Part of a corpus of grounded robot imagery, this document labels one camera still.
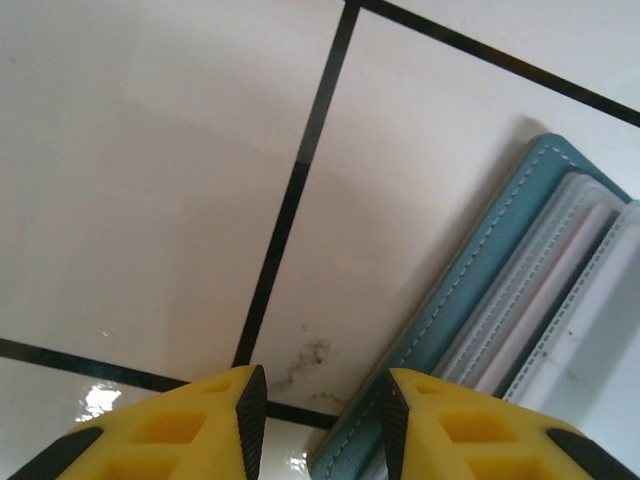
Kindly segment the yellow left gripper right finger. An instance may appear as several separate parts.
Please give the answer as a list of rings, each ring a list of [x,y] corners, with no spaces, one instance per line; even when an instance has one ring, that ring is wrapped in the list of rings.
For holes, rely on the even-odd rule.
[[[380,389],[391,479],[633,479],[573,426],[405,368]]]

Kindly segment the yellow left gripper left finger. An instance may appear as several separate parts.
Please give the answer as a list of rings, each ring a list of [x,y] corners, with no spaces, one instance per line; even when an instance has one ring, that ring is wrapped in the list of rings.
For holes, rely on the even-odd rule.
[[[256,479],[266,417],[263,367],[234,367],[84,422],[12,476]]]

